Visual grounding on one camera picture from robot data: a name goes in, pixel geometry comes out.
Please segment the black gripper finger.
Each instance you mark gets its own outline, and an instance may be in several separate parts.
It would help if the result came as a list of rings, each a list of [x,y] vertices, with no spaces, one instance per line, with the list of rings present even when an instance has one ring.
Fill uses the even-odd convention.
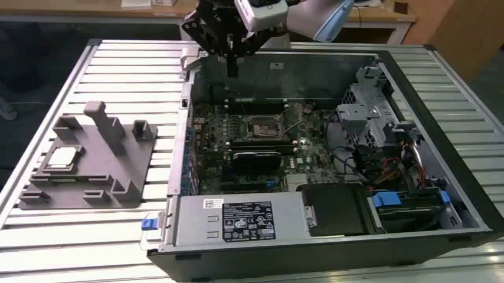
[[[240,31],[232,35],[232,77],[237,77],[237,60],[255,54],[274,36],[274,28],[260,30],[248,37],[247,34]]]
[[[232,77],[232,50],[228,46],[228,33],[223,27],[221,15],[192,11],[180,25],[183,31],[196,41],[209,55],[224,59],[227,77]]]

